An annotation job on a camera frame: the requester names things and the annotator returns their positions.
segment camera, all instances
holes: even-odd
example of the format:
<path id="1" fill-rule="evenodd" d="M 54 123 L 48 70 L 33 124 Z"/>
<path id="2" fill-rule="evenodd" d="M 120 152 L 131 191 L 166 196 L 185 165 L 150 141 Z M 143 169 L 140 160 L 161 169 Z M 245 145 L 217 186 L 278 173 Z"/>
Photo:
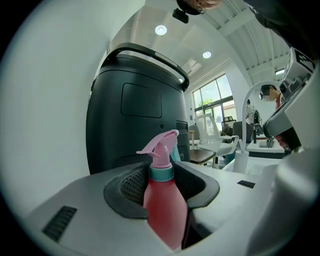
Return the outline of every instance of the camera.
<path id="1" fill-rule="evenodd" d="M 182 10 L 178 8 L 173 10 L 172 17 L 176 18 L 177 20 L 187 24 L 189 22 L 189 16 Z"/>
<path id="2" fill-rule="evenodd" d="M 288 98 L 291 94 L 291 92 L 289 90 L 289 84 L 286 81 L 281 82 L 281 84 L 279 86 L 279 90 L 280 90 L 284 99 Z"/>

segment ceiling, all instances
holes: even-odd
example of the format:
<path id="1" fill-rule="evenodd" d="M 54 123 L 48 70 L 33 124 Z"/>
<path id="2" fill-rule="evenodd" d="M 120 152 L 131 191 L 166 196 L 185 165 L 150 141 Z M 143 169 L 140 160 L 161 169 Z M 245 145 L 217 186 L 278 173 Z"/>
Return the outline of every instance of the ceiling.
<path id="1" fill-rule="evenodd" d="M 252 84 L 262 80 L 279 80 L 275 71 L 285 66 L 289 47 L 270 29 L 264 28 L 242 0 L 223 0 L 204 15 L 190 16 L 184 24 L 172 17 L 175 0 L 146 0 L 146 5 L 132 16 L 117 33 L 109 49 L 132 42 L 151 48 L 181 66 L 190 77 L 209 68 L 214 58 L 228 55 L 229 44 L 249 75 Z M 157 35 L 155 28 L 165 25 L 167 33 Z M 210 59 L 204 59 L 210 51 Z"/>

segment tree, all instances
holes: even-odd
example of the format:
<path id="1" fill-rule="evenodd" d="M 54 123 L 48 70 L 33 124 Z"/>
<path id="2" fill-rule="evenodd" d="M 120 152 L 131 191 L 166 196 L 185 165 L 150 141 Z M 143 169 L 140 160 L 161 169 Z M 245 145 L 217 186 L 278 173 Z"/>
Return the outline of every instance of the tree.
<path id="1" fill-rule="evenodd" d="M 214 102 L 214 99 L 213 99 L 213 98 L 206 98 L 206 99 L 203 101 L 203 105 L 205 106 L 205 105 L 207 105 L 207 104 L 209 104 L 209 103 L 211 103 L 211 102 Z M 198 103 L 198 106 L 199 106 L 199 107 L 202 106 L 202 102 L 201 102 L 201 101 Z"/>
<path id="2" fill-rule="evenodd" d="M 206 98 L 206 99 L 203 101 L 203 105 L 205 106 L 205 105 L 207 105 L 207 104 L 209 104 L 209 103 L 211 103 L 211 102 L 214 102 L 214 99 L 213 99 L 213 98 Z M 201 107 L 201 106 L 202 106 L 202 102 L 200 101 L 200 102 L 198 103 L 198 107 Z M 204 114 L 203 110 L 198 110 L 197 113 L 196 113 L 196 116 L 198 117 L 198 116 L 201 116 L 201 115 L 203 115 L 203 114 Z"/>

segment sink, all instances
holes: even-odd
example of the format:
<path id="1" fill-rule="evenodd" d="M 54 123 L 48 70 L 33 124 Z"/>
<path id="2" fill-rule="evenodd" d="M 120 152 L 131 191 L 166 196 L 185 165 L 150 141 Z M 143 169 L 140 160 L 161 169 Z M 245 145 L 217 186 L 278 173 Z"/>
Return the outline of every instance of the sink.
<path id="1" fill-rule="evenodd" d="M 268 144 L 267 144 L 267 141 L 266 140 L 264 140 L 264 141 L 259 141 L 259 143 L 258 143 L 258 145 L 259 145 L 259 148 L 273 148 L 273 146 L 274 146 L 274 141 L 272 140 L 271 141 L 271 147 L 268 147 Z"/>

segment window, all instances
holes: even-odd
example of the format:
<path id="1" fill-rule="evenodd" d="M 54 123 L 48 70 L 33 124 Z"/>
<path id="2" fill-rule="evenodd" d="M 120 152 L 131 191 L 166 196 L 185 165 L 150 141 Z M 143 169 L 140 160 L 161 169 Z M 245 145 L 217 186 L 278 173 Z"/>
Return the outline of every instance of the window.
<path id="1" fill-rule="evenodd" d="M 233 117 L 237 120 L 235 101 L 231 100 L 222 104 L 225 117 Z"/>
<path id="2" fill-rule="evenodd" d="M 193 99 L 194 99 L 194 106 L 195 108 L 202 106 L 202 100 L 201 100 L 201 94 L 200 90 L 197 90 L 193 93 Z"/>
<path id="3" fill-rule="evenodd" d="M 195 116 L 211 114 L 220 131 L 224 117 L 237 120 L 234 97 L 225 74 L 193 92 L 193 99 Z"/>
<path id="4" fill-rule="evenodd" d="M 220 76 L 216 80 L 216 82 L 219 86 L 219 92 L 221 95 L 221 99 L 226 98 L 228 96 L 232 96 L 230 84 L 229 84 L 229 81 L 228 81 L 228 78 L 226 75 Z"/>
<path id="5" fill-rule="evenodd" d="M 202 95 L 203 106 L 220 100 L 220 94 L 216 80 L 213 80 L 211 83 L 205 85 L 200 90 Z"/>

